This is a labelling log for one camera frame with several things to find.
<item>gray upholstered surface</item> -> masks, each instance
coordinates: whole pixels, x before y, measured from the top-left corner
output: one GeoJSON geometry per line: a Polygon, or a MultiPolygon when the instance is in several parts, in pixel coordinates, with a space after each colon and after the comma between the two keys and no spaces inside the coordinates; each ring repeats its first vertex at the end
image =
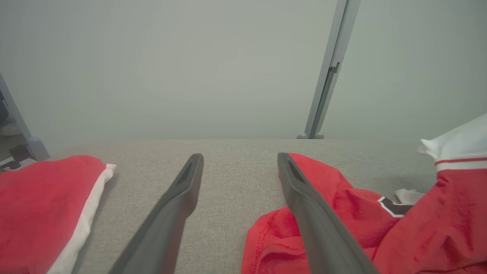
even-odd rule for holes
{"type": "Polygon", "coordinates": [[[176,273],[239,273],[247,230],[285,205],[277,153],[294,152],[342,171],[356,188],[389,198],[426,192],[433,161],[417,144],[343,140],[133,140],[73,148],[53,159],[91,155],[118,167],[107,183],[92,233],[74,273],[107,273],[132,235],[193,153],[205,157],[198,205],[188,218],[176,273]]]}

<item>wrinkled red cloth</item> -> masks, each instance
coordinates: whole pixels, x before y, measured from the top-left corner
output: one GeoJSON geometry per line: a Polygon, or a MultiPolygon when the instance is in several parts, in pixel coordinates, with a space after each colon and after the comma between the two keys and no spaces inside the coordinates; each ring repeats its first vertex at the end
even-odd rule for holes
{"type": "MultiPolygon", "coordinates": [[[[487,273],[487,169],[440,171],[437,184],[403,216],[390,200],[355,189],[339,170],[290,156],[380,273],[487,273]]],[[[242,274],[309,272],[288,207],[249,229],[242,274]]]]}
{"type": "Polygon", "coordinates": [[[70,240],[100,174],[75,156],[0,174],[0,273],[46,273],[70,240]]]}

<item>cloth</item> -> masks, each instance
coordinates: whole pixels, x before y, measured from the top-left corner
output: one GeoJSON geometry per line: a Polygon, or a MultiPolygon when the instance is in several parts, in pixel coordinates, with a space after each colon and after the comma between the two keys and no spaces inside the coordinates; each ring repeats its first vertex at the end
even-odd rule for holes
{"type": "MultiPolygon", "coordinates": [[[[486,121],[487,115],[422,141],[435,158],[437,183],[414,206],[354,189],[338,170],[290,155],[380,273],[487,273],[486,121]]],[[[309,273],[287,207],[261,216],[249,229],[242,273],[309,273]]]]}
{"type": "Polygon", "coordinates": [[[71,273],[114,169],[75,156],[0,174],[0,273],[71,273]]]}
{"type": "Polygon", "coordinates": [[[401,204],[415,205],[425,194],[419,193],[416,189],[398,189],[395,192],[397,199],[401,204]]]}

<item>white stripe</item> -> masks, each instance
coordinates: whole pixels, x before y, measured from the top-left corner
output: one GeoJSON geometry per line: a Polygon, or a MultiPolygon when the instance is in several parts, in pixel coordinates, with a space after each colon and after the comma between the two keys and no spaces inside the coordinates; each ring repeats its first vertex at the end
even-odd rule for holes
{"type": "Polygon", "coordinates": [[[445,169],[487,169],[487,161],[441,163],[436,165],[436,170],[445,169]]]}
{"type": "Polygon", "coordinates": [[[100,202],[101,194],[105,188],[105,183],[112,178],[116,167],[116,165],[107,164],[107,168],[96,180],[92,191],[85,202],[85,206],[81,211],[73,236],[68,241],[68,244],[66,244],[61,254],[59,254],[47,274],[70,274],[73,271],[78,252],[81,247],[83,247],[90,234],[93,217],[98,208],[98,203],[100,202]]]}

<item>white wall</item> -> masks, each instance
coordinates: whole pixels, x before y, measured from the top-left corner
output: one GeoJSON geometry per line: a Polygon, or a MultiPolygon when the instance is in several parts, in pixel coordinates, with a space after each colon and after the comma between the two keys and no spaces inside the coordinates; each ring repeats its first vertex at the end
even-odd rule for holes
{"type": "Polygon", "coordinates": [[[52,154],[111,138],[296,138],[336,0],[9,0],[0,73],[52,154]]]}
{"type": "Polygon", "coordinates": [[[487,1],[362,0],[321,131],[418,141],[487,112],[487,1]]]}

